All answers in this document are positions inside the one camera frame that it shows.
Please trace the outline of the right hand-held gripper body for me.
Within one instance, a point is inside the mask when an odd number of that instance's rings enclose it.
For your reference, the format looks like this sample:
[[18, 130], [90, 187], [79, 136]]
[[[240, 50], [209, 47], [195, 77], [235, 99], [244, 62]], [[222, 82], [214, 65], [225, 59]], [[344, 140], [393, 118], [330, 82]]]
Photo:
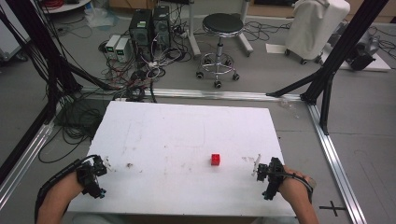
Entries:
[[262, 194], [265, 200], [272, 201], [283, 183], [283, 164], [279, 158], [272, 157], [268, 164], [260, 163], [257, 168], [257, 180], [263, 182], [267, 179], [267, 189]]

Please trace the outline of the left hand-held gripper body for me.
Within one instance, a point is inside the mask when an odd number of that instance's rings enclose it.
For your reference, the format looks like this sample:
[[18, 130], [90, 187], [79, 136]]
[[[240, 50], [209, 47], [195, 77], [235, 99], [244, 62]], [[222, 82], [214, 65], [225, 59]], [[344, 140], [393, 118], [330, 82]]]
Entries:
[[83, 187], [83, 194], [90, 194], [93, 198], [104, 198], [106, 190], [99, 186], [98, 176], [105, 175], [107, 169], [98, 155], [87, 157], [76, 170], [78, 183]]

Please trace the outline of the person's left hand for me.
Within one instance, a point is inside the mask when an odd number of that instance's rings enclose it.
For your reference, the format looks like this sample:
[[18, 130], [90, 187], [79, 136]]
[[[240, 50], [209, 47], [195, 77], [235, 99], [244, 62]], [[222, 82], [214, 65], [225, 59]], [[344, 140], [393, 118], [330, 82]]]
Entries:
[[66, 195], [71, 199], [77, 197], [84, 190], [83, 186], [78, 182], [76, 172], [73, 172], [64, 178], [64, 188]]

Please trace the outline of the person's right hand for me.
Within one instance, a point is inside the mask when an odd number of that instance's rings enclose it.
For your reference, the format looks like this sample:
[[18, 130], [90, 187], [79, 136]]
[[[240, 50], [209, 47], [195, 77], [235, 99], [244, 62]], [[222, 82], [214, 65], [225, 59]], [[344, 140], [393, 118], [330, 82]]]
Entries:
[[[297, 177], [304, 179], [306, 182], [310, 181], [310, 177], [308, 175], [304, 175], [300, 171], [293, 170], [287, 165], [284, 166], [284, 170], [286, 173], [296, 175]], [[297, 177], [286, 177], [278, 188], [278, 191], [289, 203], [309, 202], [307, 188]]]

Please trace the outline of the white bench power supply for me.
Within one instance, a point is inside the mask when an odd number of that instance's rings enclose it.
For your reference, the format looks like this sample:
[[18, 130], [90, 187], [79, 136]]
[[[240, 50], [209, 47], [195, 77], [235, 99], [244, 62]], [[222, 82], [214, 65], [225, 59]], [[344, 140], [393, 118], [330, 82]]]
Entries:
[[122, 37], [116, 46], [116, 54], [120, 63], [126, 63], [130, 58], [129, 39]]
[[118, 45], [119, 40], [120, 40], [120, 35], [113, 35], [107, 41], [105, 45], [105, 49], [106, 49], [106, 56], [108, 59], [110, 60], [117, 59], [116, 46]]

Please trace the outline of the black computer tower green label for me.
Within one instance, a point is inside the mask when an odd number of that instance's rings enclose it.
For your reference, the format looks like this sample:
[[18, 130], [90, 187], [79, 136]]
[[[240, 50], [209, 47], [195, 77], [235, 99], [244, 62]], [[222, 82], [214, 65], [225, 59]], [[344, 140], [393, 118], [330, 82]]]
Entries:
[[134, 12], [129, 25], [129, 33], [135, 56], [143, 55], [145, 60], [151, 61], [150, 48], [154, 30], [150, 9], [139, 8]]

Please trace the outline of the black round swivel stool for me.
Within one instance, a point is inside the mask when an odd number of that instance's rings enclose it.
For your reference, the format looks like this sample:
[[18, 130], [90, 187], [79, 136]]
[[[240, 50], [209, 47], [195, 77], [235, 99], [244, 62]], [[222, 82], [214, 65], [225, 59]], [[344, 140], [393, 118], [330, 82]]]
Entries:
[[232, 73], [233, 80], [240, 78], [234, 68], [233, 58], [223, 52], [223, 38], [236, 37], [242, 34], [244, 23], [237, 17], [226, 13], [215, 13], [204, 17], [203, 29], [208, 35], [216, 36], [219, 41], [215, 52], [208, 52], [201, 57], [195, 76], [203, 78], [205, 74], [214, 76], [214, 87], [222, 86], [219, 75]]

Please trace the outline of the clear plastic bag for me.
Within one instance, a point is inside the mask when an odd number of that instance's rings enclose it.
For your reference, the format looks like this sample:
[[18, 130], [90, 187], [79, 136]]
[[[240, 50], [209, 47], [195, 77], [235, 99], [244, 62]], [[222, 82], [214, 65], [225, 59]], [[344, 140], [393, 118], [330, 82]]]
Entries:
[[110, 27], [114, 27], [119, 20], [105, 8], [86, 8], [84, 13], [87, 25], [90, 28], [109, 29]]

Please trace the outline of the dark grey floor device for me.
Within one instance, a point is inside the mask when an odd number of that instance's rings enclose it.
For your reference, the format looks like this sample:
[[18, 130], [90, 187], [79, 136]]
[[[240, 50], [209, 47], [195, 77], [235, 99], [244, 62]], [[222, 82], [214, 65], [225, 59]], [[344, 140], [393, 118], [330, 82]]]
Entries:
[[346, 57], [346, 62], [354, 71], [361, 71], [375, 60], [379, 50], [379, 39], [366, 32]]

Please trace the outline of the white covered wheeled cart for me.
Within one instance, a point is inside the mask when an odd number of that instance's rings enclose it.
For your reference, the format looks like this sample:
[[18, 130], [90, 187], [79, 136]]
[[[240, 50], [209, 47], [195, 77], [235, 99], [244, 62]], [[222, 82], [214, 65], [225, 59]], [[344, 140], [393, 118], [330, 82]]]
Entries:
[[350, 4], [346, 0], [298, 0], [294, 4], [285, 54], [296, 54], [301, 58], [301, 64], [318, 58], [349, 10]]

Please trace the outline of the white flat floor board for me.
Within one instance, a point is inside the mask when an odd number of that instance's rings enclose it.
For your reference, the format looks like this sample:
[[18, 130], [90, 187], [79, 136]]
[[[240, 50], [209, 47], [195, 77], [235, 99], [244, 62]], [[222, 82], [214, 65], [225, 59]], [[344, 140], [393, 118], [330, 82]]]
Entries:
[[[321, 59], [323, 62], [325, 62], [327, 60], [327, 58], [330, 55], [330, 52], [331, 51], [329, 49], [323, 50], [323, 53], [321, 55]], [[388, 72], [391, 70], [390, 66], [387, 65], [377, 53], [374, 55], [374, 59], [375, 60], [373, 62], [371, 62], [364, 68], [364, 71]], [[340, 68], [343, 70], [352, 71], [352, 67], [347, 62], [343, 62], [342, 65], [340, 66]]]

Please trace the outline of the round white table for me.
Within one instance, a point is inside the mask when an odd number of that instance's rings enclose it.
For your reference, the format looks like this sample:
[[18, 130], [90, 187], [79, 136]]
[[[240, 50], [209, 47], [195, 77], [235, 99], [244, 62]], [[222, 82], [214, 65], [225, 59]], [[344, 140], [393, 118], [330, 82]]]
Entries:
[[54, 6], [43, 6], [42, 9], [45, 13], [47, 14], [53, 14], [53, 13], [61, 13], [61, 12], [66, 12], [70, 11], [73, 9], [77, 9], [80, 7], [85, 7], [87, 4], [91, 2], [91, 0], [78, 0], [77, 3], [71, 3], [67, 4], [65, 0], [54, 0], [55, 5]]

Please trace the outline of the aluminium floor rail frame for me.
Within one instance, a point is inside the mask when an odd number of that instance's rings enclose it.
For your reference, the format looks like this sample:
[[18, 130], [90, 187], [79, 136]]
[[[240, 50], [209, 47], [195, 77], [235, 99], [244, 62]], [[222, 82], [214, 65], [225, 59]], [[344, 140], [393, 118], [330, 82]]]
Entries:
[[[350, 186], [347, 174], [338, 157], [332, 139], [326, 133], [325, 127], [320, 124], [324, 115], [318, 111], [315, 105], [305, 102], [299, 94], [284, 93], [276, 95], [275, 93], [262, 92], [241, 92], [241, 91], [197, 91], [197, 90], [173, 90], [173, 89], [155, 89], [153, 91], [155, 97], [162, 98], [190, 98], [201, 100], [220, 100], [220, 101], [245, 101], [245, 102], [303, 102], [310, 113], [313, 125], [316, 129], [318, 140], [323, 149], [324, 157], [332, 171], [333, 180], [339, 190], [344, 201], [344, 209], [352, 224], [367, 224], [366, 218], [361, 210], [355, 193]], [[54, 120], [49, 123], [42, 121], [41, 117], [45, 117], [44, 112], [40, 113], [32, 124], [26, 136], [16, 146], [16, 149], [23, 150], [22, 154], [7, 173], [5, 180], [0, 185], [0, 212], [9, 203], [9, 198], [15, 189], [21, 184], [21, 180], [30, 169], [38, 152], [50, 142], [50, 137], [54, 137], [55, 130]]]

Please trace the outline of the black braced frame post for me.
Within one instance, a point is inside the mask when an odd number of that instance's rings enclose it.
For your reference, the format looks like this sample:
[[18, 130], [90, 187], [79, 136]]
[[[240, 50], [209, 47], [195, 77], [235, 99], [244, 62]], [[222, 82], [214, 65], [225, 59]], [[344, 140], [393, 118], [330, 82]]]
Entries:
[[267, 96], [280, 97], [286, 93], [296, 90], [303, 85], [309, 84], [308, 89], [300, 95], [300, 98], [308, 105], [315, 105], [317, 99], [322, 95], [321, 110], [319, 116], [319, 127], [328, 135], [328, 116], [330, 109], [330, 100], [332, 94], [333, 78], [347, 58], [352, 52], [363, 34], [370, 25], [375, 21], [376, 17], [386, 6], [389, 0], [363, 0], [361, 6], [357, 10], [339, 41], [332, 49], [328, 59], [312, 75], [305, 77], [289, 86], [278, 91], [267, 93]]

